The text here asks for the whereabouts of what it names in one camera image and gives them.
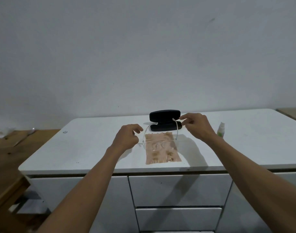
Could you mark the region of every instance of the white countertop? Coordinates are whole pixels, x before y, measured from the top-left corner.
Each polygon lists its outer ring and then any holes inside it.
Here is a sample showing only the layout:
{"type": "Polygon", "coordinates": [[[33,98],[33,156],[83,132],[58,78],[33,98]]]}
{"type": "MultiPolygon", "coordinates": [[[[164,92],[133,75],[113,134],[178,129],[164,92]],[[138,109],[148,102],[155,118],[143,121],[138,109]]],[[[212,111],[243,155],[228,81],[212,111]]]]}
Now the white countertop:
{"type": "MultiPolygon", "coordinates": [[[[269,169],[296,168],[295,120],[271,109],[202,114],[215,130],[220,122],[225,122],[225,141],[256,163],[269,169]]],[[[25,175],[87,173],[104,155],[120,127],[131,123],[138,123],[145,130],[151,122],[149,116],[74,119],[20,165],[19,170],[25,175]]],[[[184,126],[178,134],[177,150],[182,162],[146,165],[146,151],[137,144],[122,155],[114,172],[224,170],[212,149],[184,126]]],[[[142,136],[143,133],[138,135],[140,143],[142,136]]]]}

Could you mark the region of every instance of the spray bottle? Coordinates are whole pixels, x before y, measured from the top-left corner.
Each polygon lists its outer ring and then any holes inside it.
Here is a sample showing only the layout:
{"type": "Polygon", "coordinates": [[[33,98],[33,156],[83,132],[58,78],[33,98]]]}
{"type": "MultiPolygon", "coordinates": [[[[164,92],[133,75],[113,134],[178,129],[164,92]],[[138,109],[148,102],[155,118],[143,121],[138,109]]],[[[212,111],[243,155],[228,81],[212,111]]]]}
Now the spray bottle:
{"type": "Polygon", "coordinates": [[[219,128],[217,130],[217,135],[223,137],[225,134],[225,124],[223,122],[220,123],[219,128]]]}

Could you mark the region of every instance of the eyeglasses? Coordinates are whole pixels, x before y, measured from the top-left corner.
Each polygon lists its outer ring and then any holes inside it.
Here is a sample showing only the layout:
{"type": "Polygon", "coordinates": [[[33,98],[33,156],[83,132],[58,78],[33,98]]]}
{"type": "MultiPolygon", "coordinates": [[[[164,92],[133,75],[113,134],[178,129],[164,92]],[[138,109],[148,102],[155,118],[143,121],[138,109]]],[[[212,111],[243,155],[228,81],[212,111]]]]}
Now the eyeglasses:
{"type": "MultiPolygon", "coordinates": [[[[177,124],[177,121],[174,118],[173,118],[173,121],[175,121],[176,127],[177,127],[177,133],[176,133],[176,138],[175,138],[175,140],[177,140],[177,136],[178,136],[178,124],[177,124]]],[[[172,139],[173,136],[172,136],[172,138],[169,138],[169,140],[164,140],[164,141],[157,141],[157,142],[156,141],[146,141],[146,139],[145,139],[146,131],[153,124],[156,124],[157,125],[158,123],[152,123],[152,124],[150,124],[146,128],[146,130],[144,132],[144,137],[143,137],[144,149],[150,150],[150,151],[155,151],[155,150],[157,150],[158,145],[161,145],[162,148],[168,149],[168,150],[176,148],[175,141],[172,139]]]]}

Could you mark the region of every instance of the eyeglass case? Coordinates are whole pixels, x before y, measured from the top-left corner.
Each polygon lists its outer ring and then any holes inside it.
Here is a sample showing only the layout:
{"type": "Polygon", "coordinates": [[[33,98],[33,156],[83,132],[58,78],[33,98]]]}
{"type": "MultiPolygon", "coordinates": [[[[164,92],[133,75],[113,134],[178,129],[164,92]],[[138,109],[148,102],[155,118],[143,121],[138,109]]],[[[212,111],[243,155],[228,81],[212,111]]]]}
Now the eyeglass case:
{"type": "MultiPolygon", "coordinates": [[[[153,132],[163,132],[163,131],[173,131],[177,130],[176,122],[180,117],[179,110],[159,110],[154,111],[149,114],[149,119],[151,122],[158,123],[150,126],[153,132]]],[[[181,122],[177,121],[178,129],[182,128],[181,122]]]]}

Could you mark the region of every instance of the forearm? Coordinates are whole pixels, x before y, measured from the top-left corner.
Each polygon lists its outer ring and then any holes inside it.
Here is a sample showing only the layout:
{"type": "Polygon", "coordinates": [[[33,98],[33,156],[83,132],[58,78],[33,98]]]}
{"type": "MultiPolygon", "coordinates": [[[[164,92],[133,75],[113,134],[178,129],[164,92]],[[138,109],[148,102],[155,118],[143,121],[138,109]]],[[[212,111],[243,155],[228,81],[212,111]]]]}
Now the forearm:
{"type": "Polygon", "coordinates": [[[296,186],[256,164],[220,137],[212,137],[207,144],[272,231],[296,232],[296,186]]]}
{"type": "Polygon", "coordinates": [[[89,232],[121,155],[109,147],[103,158],[68,193],[38,230],[43,232],[89,232]]]}

